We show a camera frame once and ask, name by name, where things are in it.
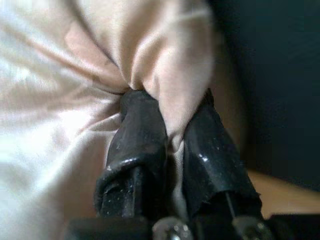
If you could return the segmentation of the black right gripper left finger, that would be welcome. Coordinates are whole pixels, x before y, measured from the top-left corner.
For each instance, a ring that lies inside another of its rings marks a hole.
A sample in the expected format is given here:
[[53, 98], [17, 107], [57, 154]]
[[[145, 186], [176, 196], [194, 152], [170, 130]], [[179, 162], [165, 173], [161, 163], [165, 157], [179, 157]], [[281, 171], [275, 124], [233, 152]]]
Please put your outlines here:
[[166, 188], [167, 133], [157, 100], [144, 90], [125, 93], [121, 124], [96, 181], [94, 207], [100, 217], [157, 218]]

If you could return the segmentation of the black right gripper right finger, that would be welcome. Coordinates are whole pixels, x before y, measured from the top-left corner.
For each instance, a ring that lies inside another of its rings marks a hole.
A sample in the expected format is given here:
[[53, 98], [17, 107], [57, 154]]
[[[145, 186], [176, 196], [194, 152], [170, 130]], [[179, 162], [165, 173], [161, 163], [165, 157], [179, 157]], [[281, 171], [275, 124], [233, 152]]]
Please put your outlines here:
[[221, 214], [261, 218], [262, 202], [208, 90], [184, 136], [183, 193], [190, 218]]

